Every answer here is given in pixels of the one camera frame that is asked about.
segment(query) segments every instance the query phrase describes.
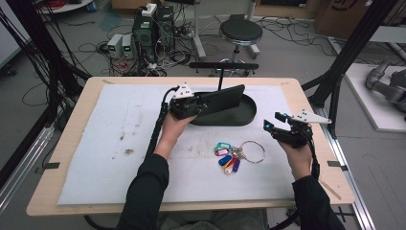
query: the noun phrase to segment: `stain on paper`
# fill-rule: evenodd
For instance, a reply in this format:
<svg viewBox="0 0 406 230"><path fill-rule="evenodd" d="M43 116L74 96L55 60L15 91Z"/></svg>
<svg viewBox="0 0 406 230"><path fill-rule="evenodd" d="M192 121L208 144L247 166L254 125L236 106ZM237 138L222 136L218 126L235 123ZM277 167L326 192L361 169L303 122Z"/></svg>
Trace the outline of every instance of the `stain on paper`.
<svg viewBox="0 0 406 230"><path fill-rule="evenodd" d="M124 153L125 153L125 155L129 155L133 152L134 152L134 149L126 149Z"/></svg>

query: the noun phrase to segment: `black stool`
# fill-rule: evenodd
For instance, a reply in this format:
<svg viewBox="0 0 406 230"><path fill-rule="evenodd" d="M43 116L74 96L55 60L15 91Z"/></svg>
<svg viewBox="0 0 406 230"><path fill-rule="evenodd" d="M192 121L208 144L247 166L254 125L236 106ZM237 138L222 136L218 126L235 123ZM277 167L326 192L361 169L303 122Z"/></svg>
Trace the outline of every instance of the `black stool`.
<svg viewBox="0 0 406 230"><path fill-rule="evenodd" d="M246 20L244 14L231 15L230 18L221 23L220 37L224 40L236 44L232 58L224 58L220 62L245 63L238 59L239 46L250 46L257 44L262 38L262 28L255 22ZM237 70L230 71L230 76L236 73ZM244 72L244 76L249 75L248 71Z"/></svg>

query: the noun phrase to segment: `keychain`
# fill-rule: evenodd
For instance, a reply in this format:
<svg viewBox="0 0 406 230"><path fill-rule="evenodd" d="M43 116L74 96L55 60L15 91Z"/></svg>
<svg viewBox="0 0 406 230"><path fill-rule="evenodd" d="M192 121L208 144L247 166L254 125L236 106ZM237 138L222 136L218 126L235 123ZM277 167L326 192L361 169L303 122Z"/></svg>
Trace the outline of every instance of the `keychain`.
<svg viewBox="0 0 406 230"><path fill-rule="evenodd" d="M253 161L253 160L247 158L247 156L245 155L245 153L242 149L242 147L247 143L253 143L253 144L260 146L260 148L263 151L263 155L260 160ZM232 172L236 173L238 171L241 159L245 159L246 161L248 161L250 163L256 163L256 164L263 161L265 159L265 148L260 143L255 142L255 141L246 141L246 142L242 143L239 148L234 147L228 143L219 142L214 148L214 154L216 156L225 155L223 158L221 158L218 161L218 164L224 169L224 173L230 174Z"/></svg>

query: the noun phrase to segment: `power supply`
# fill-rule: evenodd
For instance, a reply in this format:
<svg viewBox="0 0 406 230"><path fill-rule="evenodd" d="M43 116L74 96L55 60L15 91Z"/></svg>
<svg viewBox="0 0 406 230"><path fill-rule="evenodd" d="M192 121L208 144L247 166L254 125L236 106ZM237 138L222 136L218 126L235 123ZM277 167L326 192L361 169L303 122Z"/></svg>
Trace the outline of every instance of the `power supply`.
<svg viewBox="0 0 406 230"><path fill-rule="evenodd" d="M107 43L107 48L112 58L120 58L123 54L123 35L114 34L114 36Z"/></svg>
<svg viewBox="0 0 406 230"><path fill-rule="evenodd" d="M156 30L155 19L148 16L137 15L132 27L132 35L137 45L140 61L155 63L157 60L155 46L158 31Z"/></svg>
<svg viewBox="0 0 406 230"><path fill-rule="evenodd" d="M124 52L124 58L126 58L126 59L134 58L135 46L134 46L134 41L132 40L131 34L123 35L123 52Z"/></svg>
<svg viewBox="0 0 406 230"><path fill-rule="evenodd" d="M159 6L156 14L159 26L161 47L169 51L174 48L175 38L173 35L173 6Z"/></svg>

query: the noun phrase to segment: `cardboard box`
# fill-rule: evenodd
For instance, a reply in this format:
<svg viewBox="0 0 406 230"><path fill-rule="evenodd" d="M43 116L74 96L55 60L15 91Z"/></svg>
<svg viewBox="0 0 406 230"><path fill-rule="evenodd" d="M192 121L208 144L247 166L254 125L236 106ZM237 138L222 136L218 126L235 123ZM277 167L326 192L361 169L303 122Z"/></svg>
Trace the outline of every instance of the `cardboard box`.
<svg viewBox="0 0 406 230"><path fill-rule="evenodd" d="M255 16L270 16L270 17L292 17L301 19L314 18L316 12L308 11L307 7L284 7L284 6L270 6L257 4L254 11Z"/></svg>
<svg viewBox="0 0 406 230"><path fill-rule="evenodd" d="M365 1L322 1L322 6L314 21L315 32L319 35L347 39L361 21L367 9Z"/></svg>
<svg viewBox="0 0 406 230"><path fill-rule="evenodd" d="M157 3L158 1L151 0L111 0L113 9L131 9L135 10L139 7L144 7L148 3Z"/></svg>
<svg viewBox="0 0 406 230"><path fill-rule="evenodd" d="M308 12L318 12L323 1L319 0L307 0L305 3L305 9Z"/></svg>

